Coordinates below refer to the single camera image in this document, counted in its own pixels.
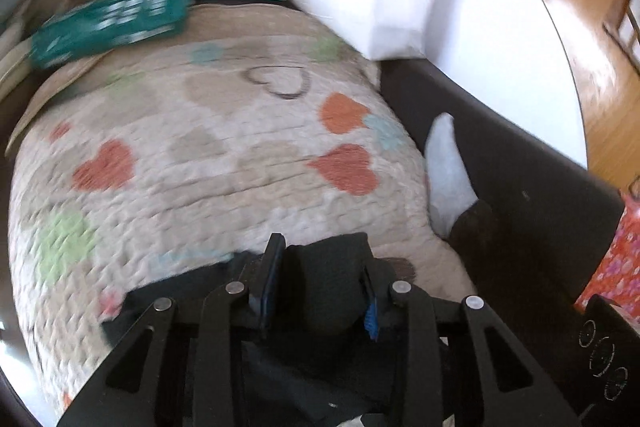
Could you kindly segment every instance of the metal pin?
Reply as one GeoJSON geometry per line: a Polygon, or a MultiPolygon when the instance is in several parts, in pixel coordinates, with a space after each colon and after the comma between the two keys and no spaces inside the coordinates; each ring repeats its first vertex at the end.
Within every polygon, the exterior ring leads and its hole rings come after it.
{"type": "Polygon", "coordinates": [[[161,297],[154,301],[154,309],[157,312],[165,312],[167,311],[173,303],[169,297],[161,297]]]}
{"type": "Polygon", "coordinates": [[[411,291],[411,284],[407,281],[396,281],[391,285],[396,293],[409,293],[411,291]]]}
{"type": "Polygon", "coordinates": [[[469,295],[465,302],[472,310],[480,310],[484,307],[484,301],[477,295],[469,295]]]}
{"type": "Polygon", "coordinates": [[[240,281],[233,281],[225,286],[225,290],[229,295],[236,295],[244,291],[244,284],[240,281]]]}

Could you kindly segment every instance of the foot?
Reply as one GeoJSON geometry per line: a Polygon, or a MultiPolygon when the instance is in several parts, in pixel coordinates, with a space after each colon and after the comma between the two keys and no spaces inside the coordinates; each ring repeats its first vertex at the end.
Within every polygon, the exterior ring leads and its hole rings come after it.
{"type": "Polygon", "coordinates": [[[444,112],[433,121],[424,157],[429,179],[431,228],[446,239],[460,215],[478,201],[456,146],[453,117],[449,113],[444,112]]]}

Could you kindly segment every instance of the teal box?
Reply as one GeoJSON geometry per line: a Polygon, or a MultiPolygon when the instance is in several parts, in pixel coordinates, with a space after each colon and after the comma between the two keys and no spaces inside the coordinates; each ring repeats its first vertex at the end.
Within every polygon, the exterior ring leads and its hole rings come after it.
{"type": "Polygon", "coordinates": [[[51,18],[31,39],[31,62],[49,68],[184,29],[191,0],[97,0],[51,18]]]}

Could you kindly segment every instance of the red patterned cloth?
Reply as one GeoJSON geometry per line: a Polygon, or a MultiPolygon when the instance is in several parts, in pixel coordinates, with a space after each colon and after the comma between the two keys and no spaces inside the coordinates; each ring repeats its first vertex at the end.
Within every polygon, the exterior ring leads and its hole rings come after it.
{"type": "Polygon", "coordinates": [[[583,310],[594,294],[615,301],[640,320],[640,200],[622,194],[625,210],[600,266],[575,305],[583,310]]]}

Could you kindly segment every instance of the black pants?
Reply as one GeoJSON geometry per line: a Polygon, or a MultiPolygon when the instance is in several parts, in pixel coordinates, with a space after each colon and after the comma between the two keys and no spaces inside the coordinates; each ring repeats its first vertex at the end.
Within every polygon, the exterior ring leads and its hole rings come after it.
{"type": "Polygon", "coordinates": [[[545,276],[531,253],[511,247],[509,231],[484,201],[477,201],[458,218],[448,241],[479,296],[570,399],[574,387],[570,354],[580,325],[570,297],[545,276]],[[531,285],[532,279],[539,283],[531,285]]]}

